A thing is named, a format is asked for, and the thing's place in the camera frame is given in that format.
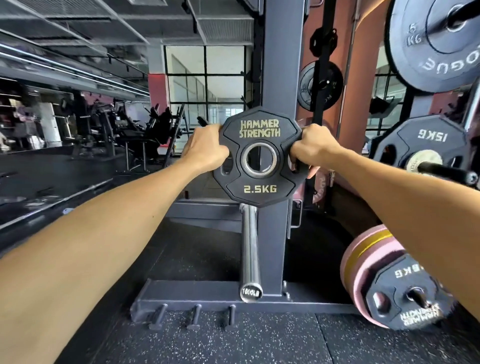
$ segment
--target metal insert ring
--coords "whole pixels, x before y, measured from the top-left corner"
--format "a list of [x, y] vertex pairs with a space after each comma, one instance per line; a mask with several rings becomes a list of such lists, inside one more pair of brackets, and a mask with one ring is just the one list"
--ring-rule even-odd
[[[255, 148], [255, 147], [266, 147], [270, 153], [272, 153], [272, 165], [269, 166], [268, 168], [265, 168], [264, 170], [261, 170], [261, 171], [257, 171], [257, 170], [253, 170], [250, 165], [248, 164], [248, 154], [250, 153], [250, 151]], [[266, 177], [268, 176], [270, 173], [272, 173], [274, 171], [274, 169], [276, 168], [276, 164], [278, 162], [278, 156], [276, 154], [276, 151], [275, 149], [267, 144], [267, 143], [263, 143], [263, 142], [257, 142], [257, 143], [253, 143], [253, 144], [250, 144], [248, 147], [246, 147], [240, 157], [240, 163], [241, 163], [241, 166], [243, 167], [243, 170], [250, 176], [250, 177], [254, 177], [254, 178], [263, 178], [263, 177]]]

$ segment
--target rubber gym floor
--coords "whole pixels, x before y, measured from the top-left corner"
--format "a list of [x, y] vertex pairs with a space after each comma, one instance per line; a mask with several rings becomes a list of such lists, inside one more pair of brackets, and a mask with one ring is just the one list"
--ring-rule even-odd
[[[96, 163], [70, 161], [64, 154], [3, 155], [0, 171], [19, 174], [2, 181], [0, 192], [33, 196], [52, 187], [55, 194], [69, 196], [114, 177], [122, 168], [123, 159]], [[127, 181], [115, 178], [116, 184]], [[187, 190], [191, 198], [226, 197], [209, 175], [198, 177]], [[349, 207], [354, 214], [354, 199], [338, 189], [334, 205]], [[1, 216], [3, 221], [7, 218], [13, 216]], [[348, 300], [339, 286], [338, 265], [351, 236], [339, 234], [335, 226], [317, 214], [306, 214], [288, 241], [285, 277]], [[202, 312], [197, 332], [185, 328], [190, 314], [182, 312], [169, 312], [162, 331], [130, 321], [129, 307], [146, 278], [238, 280], [239, 246], [239, 234], [164, 220], [56, 363], [480, 363], [480, 326], [461, 307], [439, 327], [412, 332], [379, 328], [356, 315], [241, 314], [233, 332], [222, 329], [226, 317], [221, 313]]]

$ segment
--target support column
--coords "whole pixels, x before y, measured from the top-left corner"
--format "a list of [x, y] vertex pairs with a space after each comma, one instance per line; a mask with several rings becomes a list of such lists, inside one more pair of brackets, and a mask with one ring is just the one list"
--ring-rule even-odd
[[148, 47], [147, 58], [150, 103], [152, 106], [158, 104], [158, 113], [161, 114], [170, 105], [163, 46]]
[[[295, 119], [297, 110], [304, 5], [305, 0], [266, 0], [264, 6], [262, 105], [291, 119]], [[264, 296], [282, 294], [289, 209], [289, 201], [283, 201], [258, 210], [258, 256]]]

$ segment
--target pink weight plate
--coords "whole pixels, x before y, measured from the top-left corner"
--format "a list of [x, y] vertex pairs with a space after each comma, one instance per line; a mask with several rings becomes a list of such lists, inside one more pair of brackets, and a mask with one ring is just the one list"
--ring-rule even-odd
[[385, 230], [386, 226], [385, 225], [378, 225], [374, 226], [373, 228], [368, 229], [367, 231], [363, 232], [359, 236], [357, 236], [352, 243], [348, 246], [347, 250], [343, 253], [342, 257], [342, 262], [340, 263], [340, 278], [342, 280], [342, 284], [345, 287], [345, 279], [344, 279], [344, 271], [345, 271], [345, 265], [347, 264], [348, 259], [350, 258], [353, 250], [365, 239], [370, 237], [373, 234], [376, 234], [379, 231]]
[[382, 239], [378, 243], [372, 245], [365, 252], [363, 252], [358, 258], [357, 262], [353, 266], [348, 282], [346, 283], [347, 291], [352, 298], [355, 306], [358, 308], [360, 313], [367, 320], [372, 322], [375, 325], [387, 328], [385, 325], [382, 325], [380, 322], [374, 320], [365, 306], [365, 301], [361, 290], [365, 284], [365, 280], [368, 277], [369, 269], [378, 261], [386, 257], [387, 255], [404, 250], [403, 246], [395, 239], [393, 236], [389, 238]]

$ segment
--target squat rack upright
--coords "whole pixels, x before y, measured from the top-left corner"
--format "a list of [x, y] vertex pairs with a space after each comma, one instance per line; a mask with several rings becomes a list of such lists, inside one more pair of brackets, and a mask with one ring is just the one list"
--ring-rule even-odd
[[[262, 105], [295, 120], [297, 88], [302, 57], [302, 32], [308, 13], [308, 0], [267, 0], [264, 2], [264, 47], [262, 66]], [[335, 10], [335, 0], [329, 9]], [[334, 14], [324, 14], [325, 18]], [[230, 311], [230, 326], [234, 312], [298, 312], [298, 313], [356, 313], [350, 303], [332, 302], [321, 292], [312, 292], [300, 283], [283, 280], [286, 239], [291, 228], [292, 201], [262, 207], [242, 229], [240, 204], [231, 200], [193, 199], [177, 200], [166, 217], [174, 222], [202, 226], [223, 231], [241, 232], [243, 245], [251, 244], [247, 235], [257, 238], [257, 259], [243, 259], [243, 269], [258, 269], [263, 296], [246, 303], [240, 299], [236, 281], [169, 281], [149, 279], [131, 306], [135, 323], [150, 322], [150, 328], [159, 328], [166, 310], [195, 310], [192, 328], [197, 327], [200, 310]], [[257, 264], [246, 267], [245, 264]], [[328, 280], [329, 277], [318, 277]]]

